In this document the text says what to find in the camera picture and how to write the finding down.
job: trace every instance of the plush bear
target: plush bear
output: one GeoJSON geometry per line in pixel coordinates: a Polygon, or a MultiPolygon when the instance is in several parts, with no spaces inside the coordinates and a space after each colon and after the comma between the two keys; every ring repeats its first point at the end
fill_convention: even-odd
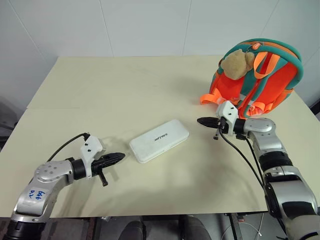
{"type": "Polygon", "coordinates": [[[243,52],[238,49],[230,53],[221,62],[224,74],[233,80],[238,80],[253,68],[255,55],[252,52],[243,52]]]}

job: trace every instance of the beige tabletop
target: beige tabletop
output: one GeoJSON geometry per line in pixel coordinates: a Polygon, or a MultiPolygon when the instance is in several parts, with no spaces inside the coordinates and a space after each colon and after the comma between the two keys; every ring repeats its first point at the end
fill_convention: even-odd
{"type": "MultiPolygon", "coordinates": [[[[105,168],[109,185],[81,179],[64,188],[52,217],[127,216],[265,211],[250,168],[197,118],[220,56],[59,58],[0,152],[0,216],[8,217],[37,166],[71,137],[90,132],[107,152],[126,157],[105,168]],[[189,138],[148,163],[129,141],[172,119],[189,138]]],[[[265,115],[320,203],[320,124],[296,93],[265,115]]],[[[229,137],[254,163],[245,141],[229,137]]],[[[80,156],[81,139],[55,160],[80,156]]]]}

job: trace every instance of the backpack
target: backpack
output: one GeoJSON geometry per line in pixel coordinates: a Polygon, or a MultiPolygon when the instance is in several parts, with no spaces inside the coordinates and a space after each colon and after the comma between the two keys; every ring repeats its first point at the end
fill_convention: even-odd
{"type": "Polygon", "coordinates": [[[292,46],[266,38],[243,41],[233,47],[219,62],[208,94],[201,104],[231,101],[242,119],[269,113],[284,101],[303,76],[301,56],[292,46]],[[253,68],[238,80],[228,78],[221,61],[241,49],[254,54],[253,68]]]}

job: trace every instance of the gray floor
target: gray floor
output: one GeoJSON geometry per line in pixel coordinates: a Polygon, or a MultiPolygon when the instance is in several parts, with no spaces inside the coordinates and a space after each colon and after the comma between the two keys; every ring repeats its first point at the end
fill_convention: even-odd
{"type": "MultiPolygon", "coordinates": [[[[202,221],[212,240],[233,240],[229,218],[223,214],[194,214],[202,221]]],[[[261,213],[244,216],[244,222],[259,228],[261,213]]],[[[100,240],[118,240],[125,226],[140,216],[108,217],[101,222],[100,240]]],[[[9,219],[0,218],[0,239],[7,229],[9,219]]],[[[240,223],[240,229],[244,240],[256,240],[257,231],[251,226],[240,223]]],[[[178,240],[179,230],[177,220],[157,220],[144,222],[147,231],[147,240],[178,240]]],[[[51,218],[42,234],[41,240],[92,240],[89,230],[90,221],[72,218],[51,218]]],[[[259,240],[276,240],[276,236],[285,237],[276,219],[268,213],[264,214],[260,230],[262,236],[259,240]]]]}

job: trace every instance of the white wall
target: white wall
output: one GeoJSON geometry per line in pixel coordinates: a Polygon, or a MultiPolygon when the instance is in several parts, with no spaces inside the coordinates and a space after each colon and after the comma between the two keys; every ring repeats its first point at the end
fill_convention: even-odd
{"type": "Polygon", "coordinates": [[[300,51],[296,91],[310,106],[320,98],[319,9],[319,0],[0,0],[0,102],[20,116],[57,56],[222,55],[264,37],[300,51]]]}

